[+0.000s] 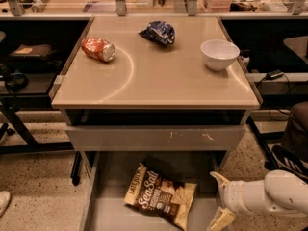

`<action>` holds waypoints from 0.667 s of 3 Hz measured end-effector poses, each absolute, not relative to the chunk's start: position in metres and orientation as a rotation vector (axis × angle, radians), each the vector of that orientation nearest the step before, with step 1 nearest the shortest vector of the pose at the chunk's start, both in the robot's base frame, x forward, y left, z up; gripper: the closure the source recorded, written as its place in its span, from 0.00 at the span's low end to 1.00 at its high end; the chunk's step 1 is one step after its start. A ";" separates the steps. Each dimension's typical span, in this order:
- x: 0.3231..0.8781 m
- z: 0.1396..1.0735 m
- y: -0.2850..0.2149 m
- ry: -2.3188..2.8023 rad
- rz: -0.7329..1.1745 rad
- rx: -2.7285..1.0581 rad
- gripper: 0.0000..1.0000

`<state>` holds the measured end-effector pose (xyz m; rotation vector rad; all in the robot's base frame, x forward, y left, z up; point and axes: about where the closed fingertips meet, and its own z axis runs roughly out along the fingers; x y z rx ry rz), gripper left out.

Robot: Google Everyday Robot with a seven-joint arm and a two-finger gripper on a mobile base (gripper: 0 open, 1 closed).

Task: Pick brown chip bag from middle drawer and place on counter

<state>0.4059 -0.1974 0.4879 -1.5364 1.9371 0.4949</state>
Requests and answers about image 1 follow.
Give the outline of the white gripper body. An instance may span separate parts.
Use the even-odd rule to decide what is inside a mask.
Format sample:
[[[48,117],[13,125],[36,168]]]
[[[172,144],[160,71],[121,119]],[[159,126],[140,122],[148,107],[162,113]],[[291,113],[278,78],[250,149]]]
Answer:
[[[249,214],[244,203],[244,181],[231,181],[223,187],[223,201],[225,206],[236,214]]]

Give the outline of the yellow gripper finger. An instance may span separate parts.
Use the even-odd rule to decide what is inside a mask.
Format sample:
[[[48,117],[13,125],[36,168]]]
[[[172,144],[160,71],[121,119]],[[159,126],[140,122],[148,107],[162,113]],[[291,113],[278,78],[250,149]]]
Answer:
[[[215,171],[211,171],[210,175],[216,179],[218,186],[223,190],[230,184],[227,178]]]
[[[228,208],[218,207],[213,219],[210,221],[207,231],[222,231],[235,220],[236,215]]]

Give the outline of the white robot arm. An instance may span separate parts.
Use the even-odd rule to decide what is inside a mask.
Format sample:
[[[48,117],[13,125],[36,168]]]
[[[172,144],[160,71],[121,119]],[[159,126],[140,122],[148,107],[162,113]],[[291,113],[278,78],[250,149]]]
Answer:
[[[281,169],[270,171],[263,180],[230,181],[211,171],[218,182],[223,208],[218,207],[207,231],[222,231],[238,215],[264,212],[288,217],[308,215],[308,184]]]

